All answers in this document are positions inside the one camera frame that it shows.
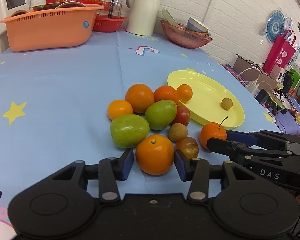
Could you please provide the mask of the clear glass pitcher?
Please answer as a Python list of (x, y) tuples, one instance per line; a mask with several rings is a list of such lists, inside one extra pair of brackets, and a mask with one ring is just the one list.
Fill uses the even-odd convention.
[(102, 16), (105, 18), (119, 18), (121, 16), (123, 0), (103, 0)]

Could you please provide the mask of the yellow oval plate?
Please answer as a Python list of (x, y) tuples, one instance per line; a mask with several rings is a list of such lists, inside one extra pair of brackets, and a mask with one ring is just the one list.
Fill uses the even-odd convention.
[[(179, 104), (189, 109), (191, 119), (195, 122), (205, 125), (210, 122), (223, 122), (227, 129), (241, 126), (245, 120), (245, 113), (242, 105), (237, 98), (223, 85), (212, 78), (189, 70), (176, 70), (167, 77), (167, 84), (173, 88), (179, 85), (187, 84), (192, 88), (192, 99)], [(233, 107), (225, 110), (221, 107), (221, 101), (224, 98), (230, 98), (233, 101)]]

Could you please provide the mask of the round orange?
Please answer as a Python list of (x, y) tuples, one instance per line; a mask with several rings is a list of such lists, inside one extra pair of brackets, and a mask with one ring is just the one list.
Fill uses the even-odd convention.
[(174, 146), (167, 137), (153, 134), (138, 144), (135, 157), (143, 172), (160, 176), (173, 165)]

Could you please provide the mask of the small orange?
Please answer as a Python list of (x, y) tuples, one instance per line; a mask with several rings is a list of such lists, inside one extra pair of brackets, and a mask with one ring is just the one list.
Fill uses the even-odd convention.
[(183, 103), (187, 103), (192, 99), (193, 91), (192, 88), (187, 84), (179, 85), (177, 88), (179, 99)]
[(126, 100), (114, 100), (107, 108), (107, 115), (111, 121), (127, 114), (133, 114), (133, 107)]

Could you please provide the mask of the blue white ceramic bowl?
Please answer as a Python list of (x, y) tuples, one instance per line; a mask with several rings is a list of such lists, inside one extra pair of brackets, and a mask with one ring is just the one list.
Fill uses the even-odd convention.
[(193, 17), (189, 17), (189, 20), (186, 24), (186, 29), (199, 33), (207, 33), (209, 31), (208, 27)]

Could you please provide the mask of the blue round paper fan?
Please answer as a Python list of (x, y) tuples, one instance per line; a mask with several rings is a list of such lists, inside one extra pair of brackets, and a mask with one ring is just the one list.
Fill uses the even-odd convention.
[(267, 40), (274, 43), (278, 35), (282, 35), (285, 30), (285, 17), (279, 10), (274, 11), (266, 21), (260, 32)]

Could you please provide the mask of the large back orange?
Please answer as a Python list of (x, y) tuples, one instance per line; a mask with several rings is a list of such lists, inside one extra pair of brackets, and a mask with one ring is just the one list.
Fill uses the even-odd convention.
[(125, 100), (131, 104), (135, 113), (145, 113), (155, 102), (153, 91), (144, 84), (132, 85), (125, 94)]

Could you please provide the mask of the brown longan fruit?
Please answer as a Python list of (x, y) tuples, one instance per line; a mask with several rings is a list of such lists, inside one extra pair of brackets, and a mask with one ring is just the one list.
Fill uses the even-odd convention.
[(168, 137), (172, 142), (177, 142), (179, 139), (187, 137), (187, 135), (187, 127), (181, 123), (173, 124), (168, 131)]

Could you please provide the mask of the large green mango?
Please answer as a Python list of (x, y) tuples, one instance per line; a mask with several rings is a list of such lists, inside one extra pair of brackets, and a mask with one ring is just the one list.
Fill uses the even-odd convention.
[(115, 146), (129, 148), (137, 146), (147, 138), (149, 123), (136, 114), (119, 116), (110, 124), (110, 133)]

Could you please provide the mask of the dark orange tangerine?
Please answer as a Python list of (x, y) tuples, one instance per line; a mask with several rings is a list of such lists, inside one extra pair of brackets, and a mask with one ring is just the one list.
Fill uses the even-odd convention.
[(179, 104), (178, 92), (171, 86), (160, 86), (154, 92), (155, 102), (161, 100), (171, 100), (175, 102), (176, 105)]

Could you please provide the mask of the orange with stem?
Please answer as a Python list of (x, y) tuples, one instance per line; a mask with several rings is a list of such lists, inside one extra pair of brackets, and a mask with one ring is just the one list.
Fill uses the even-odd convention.
[(206, 124), (202, 127), (199, 140), (200, 144), (205, 148), (207, 148), (207, 141), (211, 138), (217, 138), (226, 140), (227, 139), (227, 133), (225, 128), (222, 126), (222, 123), (228, 118), (228, 116), (219, 124), (216, 122), (211, 122), (209, 124)]

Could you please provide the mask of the cardboard box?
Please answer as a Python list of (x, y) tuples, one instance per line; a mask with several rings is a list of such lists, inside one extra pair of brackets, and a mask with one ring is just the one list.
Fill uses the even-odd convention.
[(266, 74), (263, 69), (253, 66), (241, 57), (237, 58), (232, 69), (238, 74), (239, 81), (245, 81), (247, 85), (254, 82), (259, 90), (272, 92), (277, 87), (278, 82)]

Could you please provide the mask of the white thermos jug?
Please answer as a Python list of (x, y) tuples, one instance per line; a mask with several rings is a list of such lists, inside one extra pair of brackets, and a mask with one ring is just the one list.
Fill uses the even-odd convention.
[(140, 36), (152, 36), (160, 8), (160, 0), (126, 0), (129, 8), (126, 31)]

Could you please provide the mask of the red plastic basket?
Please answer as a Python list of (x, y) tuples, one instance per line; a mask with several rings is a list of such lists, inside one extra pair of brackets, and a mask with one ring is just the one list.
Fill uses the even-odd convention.
[(127, 19), (125, 17), (108, 18), (106, 15), (97, 15), (93, 31), (103, 33), (116, 32), (126, 20)]

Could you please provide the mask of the brownish plum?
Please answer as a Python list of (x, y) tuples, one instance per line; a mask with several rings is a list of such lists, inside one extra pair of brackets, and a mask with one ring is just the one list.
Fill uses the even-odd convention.
[(198, 157), (198, 143), (192, 137), (184, 137), (179, 139), (175, 144), (175, 148), (181, 150), (188, 159)]

